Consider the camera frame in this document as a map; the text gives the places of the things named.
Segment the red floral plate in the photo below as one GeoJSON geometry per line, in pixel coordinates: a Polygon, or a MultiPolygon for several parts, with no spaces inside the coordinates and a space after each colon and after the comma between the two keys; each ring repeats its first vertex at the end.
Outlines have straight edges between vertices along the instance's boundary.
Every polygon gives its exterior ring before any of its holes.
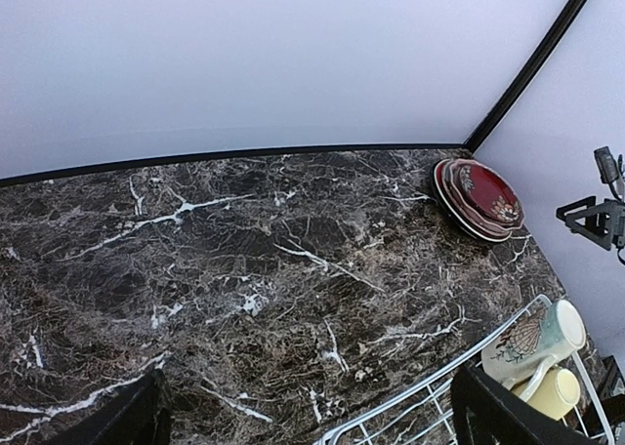
{"type": "Polygon", "coordinates": [[[475,160],[457,159],[453,175],[462,198],[483,218],[506,229],[522,227],[521,201],[494,170],[475,160]]]}

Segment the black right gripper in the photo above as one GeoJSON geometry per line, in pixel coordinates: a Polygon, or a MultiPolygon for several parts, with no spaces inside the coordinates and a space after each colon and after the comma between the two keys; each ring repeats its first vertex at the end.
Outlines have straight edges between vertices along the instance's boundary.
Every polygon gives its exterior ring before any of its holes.
{"type": "Polygon", "coordinates": [[[588,196],[560,206],[556,217],[571,233],[579,234],[605,250],[612,245],[624,248],[624,202],[606,198],[599,203],[596,196],[588,196]]]}

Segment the pink polka dot plate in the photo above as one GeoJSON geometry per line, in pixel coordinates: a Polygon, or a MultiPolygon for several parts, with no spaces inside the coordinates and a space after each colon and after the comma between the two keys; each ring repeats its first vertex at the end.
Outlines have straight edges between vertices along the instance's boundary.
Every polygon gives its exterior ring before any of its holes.
{"type": "Polygon", "coordinates": [[[444,183],[446,184],[447,190],[449,191],[451,198],[454,200],[455,204],[460,208],[461,213],[478,229],[488,231],[494,235],[503,235],[506,232],[513,233],[515,230],[519,229],[506,229],[502,228],[497,224],[487,221],[483,218],[476,210],[474,210],[460,195],[459,189],[455,183],[454,172],[454,162],[457,159],[450,159],[450,162],[447,164],[445,171],[443,172],[444,183]]]}

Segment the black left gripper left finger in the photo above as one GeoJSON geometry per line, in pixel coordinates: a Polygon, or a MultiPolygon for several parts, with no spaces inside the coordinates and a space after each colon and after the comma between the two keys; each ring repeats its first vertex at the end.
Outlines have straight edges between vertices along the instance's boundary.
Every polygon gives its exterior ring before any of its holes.
{"type": "Polygon", "coordinates": [[[161,369],[154,369],[79,424],[51,438],[54,445],[170,444],[172,396],[161,369]]]}

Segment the light green plate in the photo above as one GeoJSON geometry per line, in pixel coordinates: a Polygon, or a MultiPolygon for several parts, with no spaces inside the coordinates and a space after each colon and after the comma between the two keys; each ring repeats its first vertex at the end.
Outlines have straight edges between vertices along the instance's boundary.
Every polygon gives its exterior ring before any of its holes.
{"type": "Polygon", "coordinates": [[[450,159],[443,159],[433,169],[434,189],[438,193],[439,203],[446,208],[449,216],[472,237],[489,243],[503,243],[507,241],[512,236],[511,232],[506,232],[503,235],[494,235],[488,231],[478,229],[461,213],[460,208],[451,198],[443,179],[443,172],[449,162],[450,159]]]}

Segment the yellow mug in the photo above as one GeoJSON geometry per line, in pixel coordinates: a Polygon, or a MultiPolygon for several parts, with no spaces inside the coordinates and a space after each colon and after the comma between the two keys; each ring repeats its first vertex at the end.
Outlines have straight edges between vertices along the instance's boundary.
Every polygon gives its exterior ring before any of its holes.
{"type": "Polygon", "coordinates": [[[527,404],[543,415],[559,421],[578,404],[581,386],[575,374],[569,369],[551,369],[540,386],[527,400],[527,404]]]}

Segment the black striped rim plate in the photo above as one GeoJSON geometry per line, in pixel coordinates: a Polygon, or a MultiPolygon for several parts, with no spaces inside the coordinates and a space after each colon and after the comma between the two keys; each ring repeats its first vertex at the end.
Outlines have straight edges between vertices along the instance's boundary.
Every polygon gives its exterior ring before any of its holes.
{"type": "Polygon", "coordinates": [[[449,159],[443,159],[436,163],[432,169],[432,192],[438,204],[442,207],[443,211],[449,216],[449,218],[456,223],[465,233],[471,237],[485,241],[491,244],[499,244],[509,240],[512,236],[511,232],[507,232],[502,236],[494,236],[488,232],[475,229],[469,222],[467,222],[459,212],[452,206],[451,200],[443,191],[442,187],[442,171],[449,159]]]}

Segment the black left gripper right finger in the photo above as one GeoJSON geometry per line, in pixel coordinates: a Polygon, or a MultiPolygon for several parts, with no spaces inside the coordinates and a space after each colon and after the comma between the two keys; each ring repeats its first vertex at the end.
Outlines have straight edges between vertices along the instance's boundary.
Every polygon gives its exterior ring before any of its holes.
{"type": "Polygon", "coordinates": [[[525,384],[508,390],[474,365],[451,383],[453,424],[460,444],[597,444],[601,423],[592,408],[570,427],[521,400],[525,384]]]}

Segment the white patterned tall mug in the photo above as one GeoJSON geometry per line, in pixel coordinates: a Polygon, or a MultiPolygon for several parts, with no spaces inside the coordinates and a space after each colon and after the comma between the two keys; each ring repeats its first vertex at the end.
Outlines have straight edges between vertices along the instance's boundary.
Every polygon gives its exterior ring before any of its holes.
{"type": "Polygon", "coordinates": [[[480,353],[484,372],[500,384],[540,382],[558,362],[579,350],[586,330],[575,306],[558,301],[506,329],[480,353]]]}

